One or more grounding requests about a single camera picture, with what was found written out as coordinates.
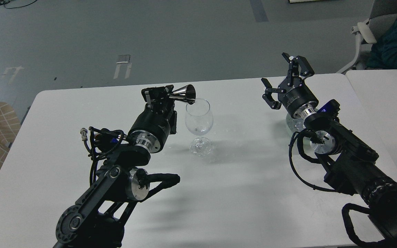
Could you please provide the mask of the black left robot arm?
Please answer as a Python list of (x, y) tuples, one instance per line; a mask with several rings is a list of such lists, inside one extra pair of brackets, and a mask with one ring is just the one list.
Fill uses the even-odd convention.
[(163, 189), (178, 184), (178, 174), (149, 174), (143, 166), (160, 152), (176, 133), (175, 101), (194, 104), (196, 92), (189, 84), (141, 91), (143, 112), (130, 131), (82, 128), (81, 138), (89, 157), (90, 187), (60, 216), (55, 228), (55, 248), (119, 248), (124, 227), (136, 205)]

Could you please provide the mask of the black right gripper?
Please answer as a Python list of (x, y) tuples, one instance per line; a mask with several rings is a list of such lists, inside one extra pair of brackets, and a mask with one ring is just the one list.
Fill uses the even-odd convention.
[[(265, 86), (263, 100), (273, 110), (278, 110), (283, 105), (293, 119), (300, 119), (306, 116), (304, 112), (310, 109), (312, 112), (318, 106), (319, 100), (312, 91), (305, 85), (305, 79), (315, 75), (315, 71), (307, 61), (307, 58), (297, 55), (282, 53), (282, 57), (288, 63), (287, 76), (281, 83), (281, 88), (273, 88), (269, 80), (261, 78)], [(274, 100), (272, 93), (277, 93), (278, 101)]]

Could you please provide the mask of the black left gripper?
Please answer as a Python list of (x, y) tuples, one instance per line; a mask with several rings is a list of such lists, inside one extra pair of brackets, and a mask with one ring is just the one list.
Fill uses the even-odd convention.
[(177, 133), (177, 112), (170, 99), (173, 86), (149, 87), (141, 90), (145, 100), (144, 111), (128, 132), (128, 141), (143, 146), (148, 152), (158, 153), (169, 135)]

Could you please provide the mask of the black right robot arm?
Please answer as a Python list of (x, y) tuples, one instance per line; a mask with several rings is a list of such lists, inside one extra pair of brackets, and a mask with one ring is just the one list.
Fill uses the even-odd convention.
[[(340, 123), (340, 104), (332, 99), (317, 108), (318, 99), (305, 84), (314, 70), (306, 58), (282, 53), (288, 63), (285, 79), (277, 88), (266, 78), (263, 99), (271, 109), (284, 106), (289, 116), (301, 119), (303, 129), (293, 132), (288, 156), (293, 173), (300, 178), (293, 164), (293, 147), (300, 157), (320, 164), (326, 171), (324, 182), (330, 188), (319, 187), (304, 179), (313, 190), (347, 195), (358, 194), (366, 204), (348, 203), (342, 208), (342, 218), (349, 239), (361, 248), (397, 248), (397, 182), (376, 166), (378, 153)], [(383, 240), (362, 241), (355, 232), (349, 215), (354, 210), (366, 214), (383, 236)]]

